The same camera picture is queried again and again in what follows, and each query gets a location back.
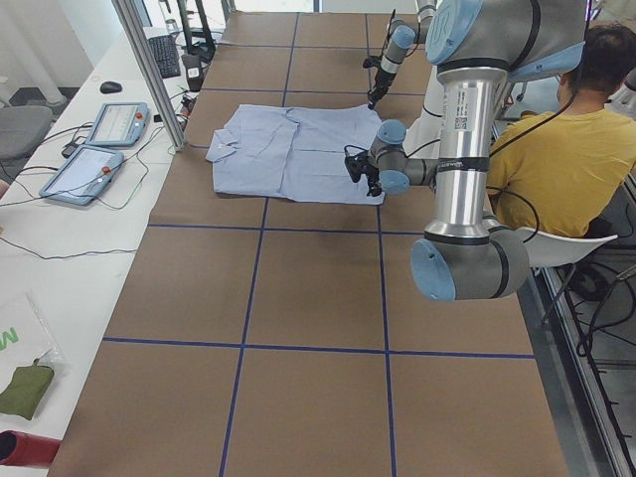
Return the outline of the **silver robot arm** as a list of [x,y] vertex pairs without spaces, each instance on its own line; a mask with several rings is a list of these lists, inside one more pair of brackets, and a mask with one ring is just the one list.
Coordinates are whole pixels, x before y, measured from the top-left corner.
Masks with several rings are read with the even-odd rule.
[[374,110],[389,92],[403,61],[419,46],[426,44],[428,30],[440,4],[440,1],[416,1],[415,23],[399,19],[396,12],[392,12],[381,53],[370,55],[363,61],[364,69],[376,70],[374,82],[367,91],[367,106],[370,110]]
[[431,300],[514,293],[530,268],[518,235],[485,209],[492,124],[511,84],[567,73],[581,60],[584,1],[421,1],[417,23],[394,20],[379,57],[369,104],[388,91],[408,49],[423,46],[443,89],[438,155],[403,150],[404,125],[387,120],[371,146],[345,159],[371,196],[432,185],[435,213],[410,253],[413,280]]

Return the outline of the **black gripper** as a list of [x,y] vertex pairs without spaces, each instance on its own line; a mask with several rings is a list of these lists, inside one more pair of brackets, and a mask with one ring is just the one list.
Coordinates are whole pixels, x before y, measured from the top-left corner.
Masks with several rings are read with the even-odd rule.
[[395,74],[389,73],[383,69],[377,70],[374,85],[371,88],[371,92],[368,93],[369,109],[374,109],[376,107],[376,104],[379,101],[378,97],[384,97],[388,93],[395,77]]
[[382,193],[382,184],[380,181],[380,171],[373,167],[366,167],[363,174],[367,177],[368,197],[377,197]]

